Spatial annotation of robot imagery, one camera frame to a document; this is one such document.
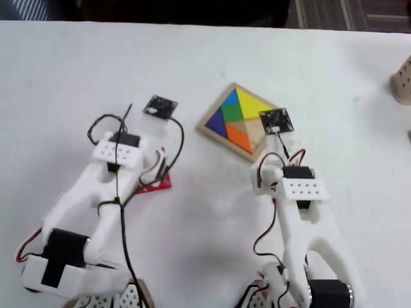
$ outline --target tangram puzzle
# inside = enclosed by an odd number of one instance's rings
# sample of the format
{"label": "tangram puzzle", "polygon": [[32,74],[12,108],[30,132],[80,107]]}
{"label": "tangram puzzle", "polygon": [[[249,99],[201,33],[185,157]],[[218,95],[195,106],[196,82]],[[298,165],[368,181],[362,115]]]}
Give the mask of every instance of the tangram puzzle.
{"label": "tangram puzzle", "polygon": [[260,111],[278,107],[232,83],[197,125],[197,129],[250,161],[264,150]]}

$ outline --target green square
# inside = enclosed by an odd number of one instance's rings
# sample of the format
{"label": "green square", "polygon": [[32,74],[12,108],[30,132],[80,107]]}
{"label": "green square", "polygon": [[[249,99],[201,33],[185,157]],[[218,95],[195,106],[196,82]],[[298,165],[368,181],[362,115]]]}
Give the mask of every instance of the green square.
{"label": "green square", "polygon": [[243,119],[240,105],[222,106],[221,112],[225,123],[241,121]]}

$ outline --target orange triangle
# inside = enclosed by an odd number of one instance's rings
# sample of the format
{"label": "orange triangle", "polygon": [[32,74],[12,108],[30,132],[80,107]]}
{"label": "orange triangle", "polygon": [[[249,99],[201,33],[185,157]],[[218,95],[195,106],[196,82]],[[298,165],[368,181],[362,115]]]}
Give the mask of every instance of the orange triangle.
{"label": "orange triangle", "polygon": [[252,154],[249,136],[246,133],[243,133],[242,131],[238,130],[230,124],[226,124],[225,129],[227,130],[228,139],[232,143]]}

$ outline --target purple triangle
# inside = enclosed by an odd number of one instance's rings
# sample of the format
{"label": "purple triangle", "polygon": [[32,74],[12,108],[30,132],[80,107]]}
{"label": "purple triangle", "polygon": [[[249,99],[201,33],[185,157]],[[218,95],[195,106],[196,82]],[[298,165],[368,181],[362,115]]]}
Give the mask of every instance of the purple triangle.
{"label": "purple triangle", "polygon": [[227,132],[225,131],[225,123],[223,120],[223,115],[221,113],[221,108],[219,108],[210,120],[205,124],[210,130],[214,131],[218,135],[227,138]]}

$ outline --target white table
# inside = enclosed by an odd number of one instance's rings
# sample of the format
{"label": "white table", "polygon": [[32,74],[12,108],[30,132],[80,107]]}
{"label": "white table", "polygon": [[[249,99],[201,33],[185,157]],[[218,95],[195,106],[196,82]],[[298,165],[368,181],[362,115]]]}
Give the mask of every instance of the white table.
{"label": "white table", "polygon": [[[92,121],[133,102],[135,131],[154,94],[180,103],[186,144],[173,189],[127,209],[134,268],[158,307],[232,307],[267,261],[252,242],[272,215],[267,199],[253,197],[249,164],[194,129],[232,81],[288,109],[307,162],[321,167],[371,307],[411,302],[411,107],[387,85],[410,54],[410,35],[0,22],[0,42],[4,307],[65,302],[25,291],[13,254],[87,164]],[[178,132],[170,124],[170,155]],[[115,238],[109,257],[123,261]],[[281,253],[278,225],[262,246]]]}

